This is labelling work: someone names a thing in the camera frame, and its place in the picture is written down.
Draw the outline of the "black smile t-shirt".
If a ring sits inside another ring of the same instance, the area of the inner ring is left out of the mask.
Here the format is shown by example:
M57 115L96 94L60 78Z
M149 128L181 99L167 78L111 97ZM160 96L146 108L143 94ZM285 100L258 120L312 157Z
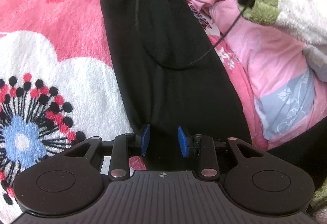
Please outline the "black smile t-shirt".
M149 170L184 170L178 127L216 141L251 136L240 98L185 0L100 0L134 131L150 125Z

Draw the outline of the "pink floral bed blanket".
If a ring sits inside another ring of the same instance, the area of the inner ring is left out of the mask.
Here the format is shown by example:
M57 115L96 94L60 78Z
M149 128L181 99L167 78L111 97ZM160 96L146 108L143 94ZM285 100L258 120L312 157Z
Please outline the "pink floral bed blanket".
M21 213L12 184L25 168L101 134L111 140L131 130L121 100L100 0L1 0L1 95L21 118L49 110L32 98L37 84L50 102L70 103L73 126L38 128L15 124L14 141L1 144L1 223Z

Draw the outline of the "green fuzzy jacket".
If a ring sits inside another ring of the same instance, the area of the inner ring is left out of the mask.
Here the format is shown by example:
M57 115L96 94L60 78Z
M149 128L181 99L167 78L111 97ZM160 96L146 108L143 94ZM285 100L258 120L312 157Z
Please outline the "green fuzzy jacket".
M243 17L296 39L326 47L326 0L237 0Z

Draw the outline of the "light pink floral duvet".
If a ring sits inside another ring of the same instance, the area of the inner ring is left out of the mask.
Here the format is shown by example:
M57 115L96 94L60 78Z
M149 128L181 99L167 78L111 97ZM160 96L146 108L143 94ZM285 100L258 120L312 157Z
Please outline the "light pink floral duvet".
M304 45L238 17L237 0L186 0L236 89L253 144L275 148L326 116L326 83L308 66Z

